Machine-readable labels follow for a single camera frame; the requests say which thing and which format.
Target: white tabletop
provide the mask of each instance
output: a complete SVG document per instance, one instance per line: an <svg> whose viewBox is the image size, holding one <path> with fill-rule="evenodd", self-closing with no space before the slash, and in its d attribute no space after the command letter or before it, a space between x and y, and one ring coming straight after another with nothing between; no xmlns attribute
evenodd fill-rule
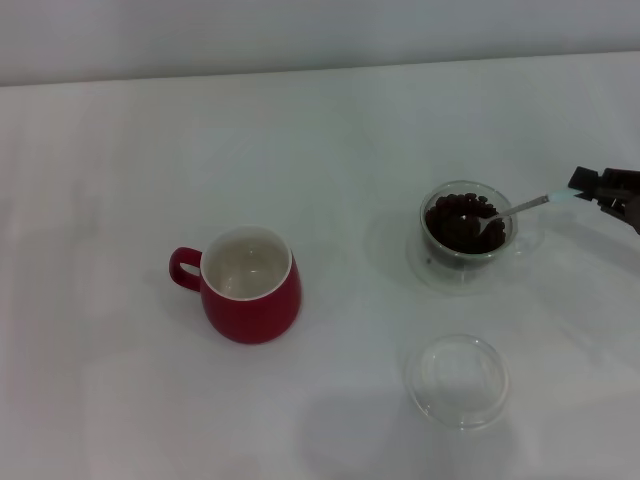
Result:
<svg viewBox="0 0 640 480"><path fill-rule="evenodd" d="M502 290L420 283L424 195L512 201L640 169L640 53L0 89L0 478L628 480L640 476L640 237L575 200ZM278 230L304 306L243 346L169 255ZM511 395L471 435L404 393L416 339L470 333Z"/></svg>

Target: coffee bean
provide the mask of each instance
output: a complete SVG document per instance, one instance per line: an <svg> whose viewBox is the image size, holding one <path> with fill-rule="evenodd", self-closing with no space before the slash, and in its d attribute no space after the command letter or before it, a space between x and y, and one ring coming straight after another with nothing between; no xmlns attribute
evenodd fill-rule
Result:
<svg viewBox="0 0 640 480"><path fill-rule="evenodd" d="M477 217L489 218L498 213L487 202L487 197L477 197L475 193L440 197L425 212L427 228L441 244L461 253L478 254L495 250L506 240L503 221L492 222L481 235L477 233L480 230Z"/></svg>

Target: mug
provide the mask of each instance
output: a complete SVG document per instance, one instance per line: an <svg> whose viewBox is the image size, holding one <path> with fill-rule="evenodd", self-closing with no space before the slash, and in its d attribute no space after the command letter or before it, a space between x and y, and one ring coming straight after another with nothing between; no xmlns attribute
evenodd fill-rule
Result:
<svg viewBox="0 0 640 480"><path fill-rule="evenodd" d="M181 264L200 269L199 275ZM204 252L176 249L169 274L178 285L200 292L213 327L239 343L264 343L295 320L302 302L293 253L275 232L242 226L223 233Z"/></svg>

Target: clear glass bowl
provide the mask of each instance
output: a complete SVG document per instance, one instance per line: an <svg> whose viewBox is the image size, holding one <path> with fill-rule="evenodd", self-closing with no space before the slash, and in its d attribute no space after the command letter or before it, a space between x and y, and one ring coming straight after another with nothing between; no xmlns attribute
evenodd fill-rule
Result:
<svg viewBox="0 0 640 480"><path fill-rule="evenodd" d="M434 261L440 265L458 271L476 270L491 263L499 257L511 245L518 232L518 222L514 217L503 219L505 224L506 239L499 248L482 254L469 254L456 252L438 242L427 227L425 214L427 210L436 204L440 197L447 195L475 193L478 196L487 197L487 203L492 204L498 212L511 208L511 203L497 190L477 182L458 180L445 183L429 193L420 206L420 225L422 242Z"/></svg>
<svg viewBox="0 0 640 480"><path fill-rule="evenodd" d="M496 420L509 391L498 352L471 335L449 335L414 349L405 363L404 382L428 418L460 430Z"/></svg>

